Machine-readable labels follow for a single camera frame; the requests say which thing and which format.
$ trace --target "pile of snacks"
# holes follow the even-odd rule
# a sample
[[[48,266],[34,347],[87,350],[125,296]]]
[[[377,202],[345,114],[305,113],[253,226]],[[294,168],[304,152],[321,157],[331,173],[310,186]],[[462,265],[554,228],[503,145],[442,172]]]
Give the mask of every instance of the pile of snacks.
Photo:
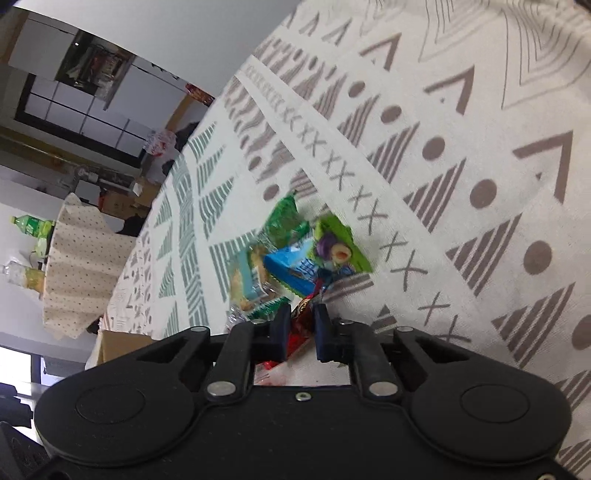
[[[371,272],[355,245],[351,228],[329,213],[316,224],[301,217],[294,195],[281,199],[254,242],[231,259],[227,327],[248,320],[271,320],[293,294],[302,298],[291,314],[288,355],[311,335],[310,304],[341,278]],[[264,367],[276,366],[266,362]]]

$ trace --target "patterned tablecloth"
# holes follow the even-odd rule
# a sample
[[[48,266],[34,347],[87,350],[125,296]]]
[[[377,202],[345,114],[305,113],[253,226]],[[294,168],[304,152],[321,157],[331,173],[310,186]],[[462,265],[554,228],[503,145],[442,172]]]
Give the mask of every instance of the patterned tablecloth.
[[[330,209],[375,267],[326,295],[333,314],[557,384],[573,410],[559,459],[588,478],[590,65],[589,13],[563,0],[301,4],[177,160],[111,327],[222,332],[228,258],[296,189],[305,217]],[[346,381],[311,357],[288,382]]]

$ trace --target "blue snack package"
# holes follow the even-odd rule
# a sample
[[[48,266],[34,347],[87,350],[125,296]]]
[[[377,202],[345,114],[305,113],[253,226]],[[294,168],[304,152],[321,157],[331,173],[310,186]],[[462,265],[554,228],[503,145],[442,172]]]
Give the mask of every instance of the blue snack package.
[[[319,266],[308,258],[313,245],[314,237],[307,235],[263,258],[267,271],[300,297],[311,295],[318,279]]]

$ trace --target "window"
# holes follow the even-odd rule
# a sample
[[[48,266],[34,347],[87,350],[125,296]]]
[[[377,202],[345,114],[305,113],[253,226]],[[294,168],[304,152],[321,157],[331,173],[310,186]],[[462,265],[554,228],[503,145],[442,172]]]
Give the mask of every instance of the window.
[[[152,130],[104,105],[65,83],[29,74],[15,120],[139,168]]]

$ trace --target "green plastic bottle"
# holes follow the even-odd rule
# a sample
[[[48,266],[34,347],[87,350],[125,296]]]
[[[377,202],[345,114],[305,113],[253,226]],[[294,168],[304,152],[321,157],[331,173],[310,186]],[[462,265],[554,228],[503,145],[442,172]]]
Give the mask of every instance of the green plastic bottle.
[[[10,222],[14,223],[18,229],[26,234],[36,238],[46,238],[49,230],[53,226],[53,222],[49,220],[39,220],[39,218],[31,215],[23,215],[22,217],[10,217]]]

